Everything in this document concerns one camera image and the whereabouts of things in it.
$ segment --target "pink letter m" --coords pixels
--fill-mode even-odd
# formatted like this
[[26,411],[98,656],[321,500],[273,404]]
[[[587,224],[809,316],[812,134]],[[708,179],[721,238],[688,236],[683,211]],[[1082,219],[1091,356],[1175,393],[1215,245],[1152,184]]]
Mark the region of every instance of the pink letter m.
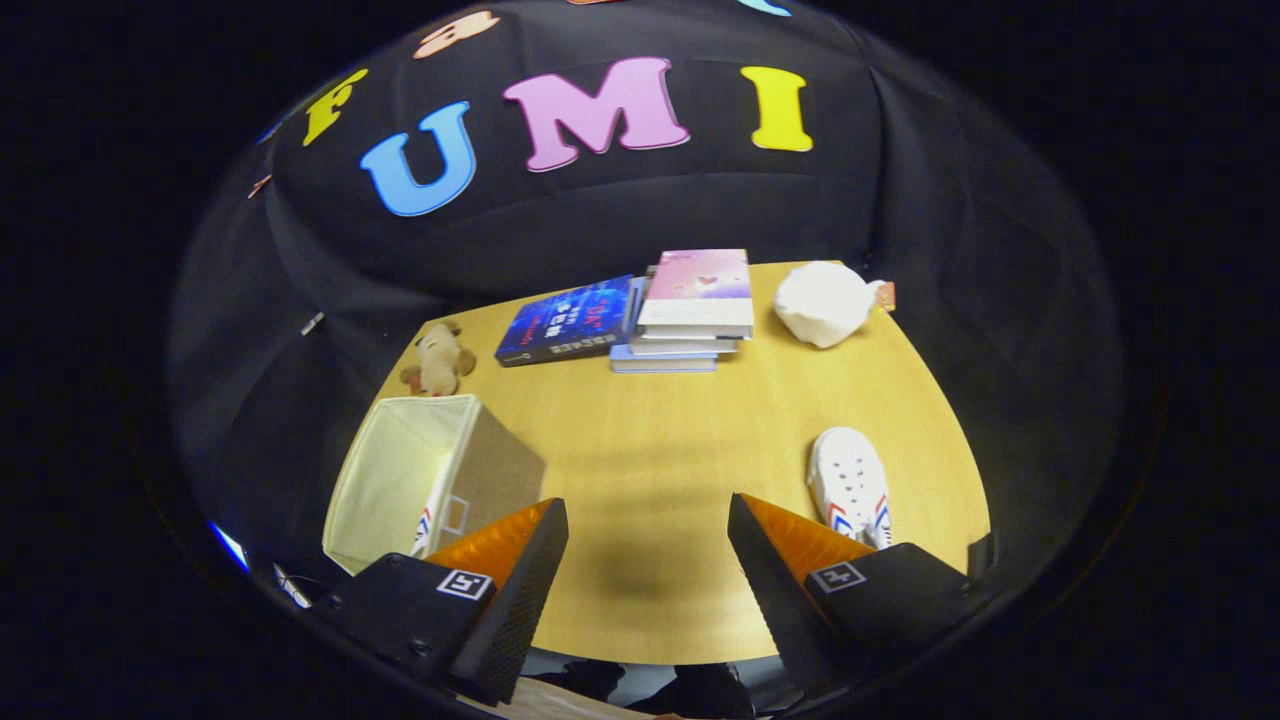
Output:
[[558,74],[536,76],[508,87],[502,96],[520,102],[529,123],[534,154],[525,165],[543,173],[577,160],[577,147],[567,145],[556,123],[576,135],[595,154],[613,140],[618,115],[627,129],[618,138],[630,150],[654,150],[689,141],[689,131],[676,122],[664,76],[671,60],[628,58],[613,63],[591,97]]

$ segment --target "pink book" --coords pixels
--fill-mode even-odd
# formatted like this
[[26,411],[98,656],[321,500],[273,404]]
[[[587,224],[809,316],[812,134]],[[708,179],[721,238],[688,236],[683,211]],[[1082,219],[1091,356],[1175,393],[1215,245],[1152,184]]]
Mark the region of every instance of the pink book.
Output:
[[646,340],[750,340],[754,318],[746,250],[668,250],[636,324]]

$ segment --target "plush toy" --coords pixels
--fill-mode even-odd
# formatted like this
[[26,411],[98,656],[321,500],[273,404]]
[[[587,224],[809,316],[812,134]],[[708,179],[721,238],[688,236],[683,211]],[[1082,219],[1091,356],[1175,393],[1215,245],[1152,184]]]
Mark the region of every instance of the plush toy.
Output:
[[408,383],[410,395],[440,397],[458,391],[458,377],[468,375],[476,366],[474,352],[458,345],[457,323],[444,320],[431,325],[417,338],[419,364],[401,370],[401,382]]

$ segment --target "wooden table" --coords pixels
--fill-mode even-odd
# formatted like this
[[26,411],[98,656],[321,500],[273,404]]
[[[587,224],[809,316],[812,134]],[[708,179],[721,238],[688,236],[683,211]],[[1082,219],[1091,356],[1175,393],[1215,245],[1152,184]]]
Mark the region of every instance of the wooden table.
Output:
[[[886,313],[832,348],[795,340],[772,300],[801,264],[751,266],[755,340],[714,373],[617,374],[605,356],[502,368],[493,352],[507,325],[544,295],[449,316],[479,356],[458,392],[547,460],[543,497],[568,510],[535,647],[660,665],[776,655],[726,534],[730,496],[819,520],[805,470],[814,438],[833,425],[856,428],[879,452],[895,539],[965,571],[969,543],[991,525],[951,406]],[[410,346],[378,400],[408,395],[399,372],[415,364]]]

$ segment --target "storage box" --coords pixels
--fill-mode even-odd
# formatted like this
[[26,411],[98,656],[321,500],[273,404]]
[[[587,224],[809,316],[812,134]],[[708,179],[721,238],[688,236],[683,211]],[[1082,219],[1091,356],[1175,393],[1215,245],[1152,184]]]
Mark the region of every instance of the storage box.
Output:
[[352,575],[425,557],[538,502],[545,470],[474,395],[381,400],[334,484],[324,552]]

